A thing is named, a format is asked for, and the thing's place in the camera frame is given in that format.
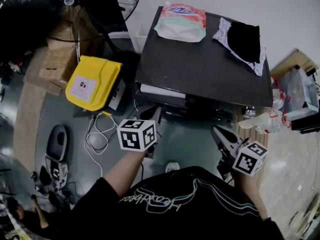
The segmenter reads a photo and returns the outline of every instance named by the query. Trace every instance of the black table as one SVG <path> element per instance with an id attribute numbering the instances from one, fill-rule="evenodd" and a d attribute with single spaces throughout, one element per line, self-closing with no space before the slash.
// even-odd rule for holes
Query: black table
<path id="1" fill-rule="evenodd" d="M 221 16 L 206 12 L 206 36 L 200 42 L 189 43 L 158 36 L 154 27 L 162 8 L 160 6 L 156 12 L 143 48 L 135 78 L 138 84 L 232 104 L 272 107 L 267 60 L 262 76 L 257 76 L 213 39 Z"/>

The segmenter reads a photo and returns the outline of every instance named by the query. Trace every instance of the white cube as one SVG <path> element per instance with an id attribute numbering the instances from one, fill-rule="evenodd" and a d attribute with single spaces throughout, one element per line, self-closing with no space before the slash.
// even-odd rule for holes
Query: white cube
<path id="1" fill-rule="evenodd" d="M 116 130 L 122 150 L 142 152 L 157 141 L 154 120 L 124 119 Z"/>
<path id="2" fill-rule="evenodd" d="M 252 176 L 259 171 L 267 158 L 268 150 L 258 141 L 241 148 L 232 166 L 233 169 Z"/>

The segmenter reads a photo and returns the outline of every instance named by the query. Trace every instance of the white paper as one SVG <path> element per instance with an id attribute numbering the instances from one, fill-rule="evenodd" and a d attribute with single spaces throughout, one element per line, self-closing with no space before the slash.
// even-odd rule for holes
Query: white paper
<path id="1" fill-rule="evenodd" d="M 177 97 L 177 98 L 186 98 L 185 93 L 173 91 L 173 90 L 167 90 L 159 87 L 154 87 L 147 84 L 141 84 L 140 91 L 142 93 L 148 93 L 148 94 L 158 94 L 158 95 L 165 95 L 165 96 L 171 96 L 171 97 Z"/>
<path id="2" fill-rule="evenodd" d="M 227 48 L 235 57 L 237 57 L 239 60 L 243 61 L 244 63 L 248 64 L 250 68 L 254 71 L 254 73 L 261 77 L 262 72 L 264 70 L 264 63 L 266 60 L 266 48 L 262 46 L 262 42 L 260 39 L 260 63 L 256 62 L 247 62 L 240 58 L 233 50 L 230 49 L 228 45 L 228 31 L 231 27 L 231 23 L 224 18 L 220 18 L 219 23 L 219 30 L 214 34 L 213 38 L 217 39 L 225 48 Z"/>
<path id="3" fill-rule="evenodd" d="M 90 102 L 97 81 L 77 75 L 70 88 L 69 94 L 85 102 Z"/>

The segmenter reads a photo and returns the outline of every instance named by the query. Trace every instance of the white label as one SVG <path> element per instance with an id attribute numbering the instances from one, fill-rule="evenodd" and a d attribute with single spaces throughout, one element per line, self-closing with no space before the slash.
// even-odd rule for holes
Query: white label
<path id="1" fill-rule="evenodd" d="M 80 100 L 89 102 L 96 88 L 97 81 L 77 75 L 70 88 L 69 94 Z"/>
<path id="2" fill-rule="evenodd" d="M 122 95 L 124 94 L 126 89 L 125 82 L 121 79 L 119 82 L 118 87 L 116 88 L 112 99 L 110 100 L 109 107 L 113 110 L 117 110 L 117 107 L 121 101 Z"/>
<path id="3" fill-rule="evenodd" d="M 75 0 L 63 0 L 66 6 L 72 6 L 75 3 Z"/>

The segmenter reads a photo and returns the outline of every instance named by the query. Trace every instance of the plastic bag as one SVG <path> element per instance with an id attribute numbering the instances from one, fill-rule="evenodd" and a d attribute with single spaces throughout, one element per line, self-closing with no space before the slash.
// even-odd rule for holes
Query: plastic bag
<path id="1" fill-rule="evenodd" d="M 206 36 L 206 12 L 185 4 L 171 4 L 162 9 L 154 29 L 162 38 L 200 42 Z"/>

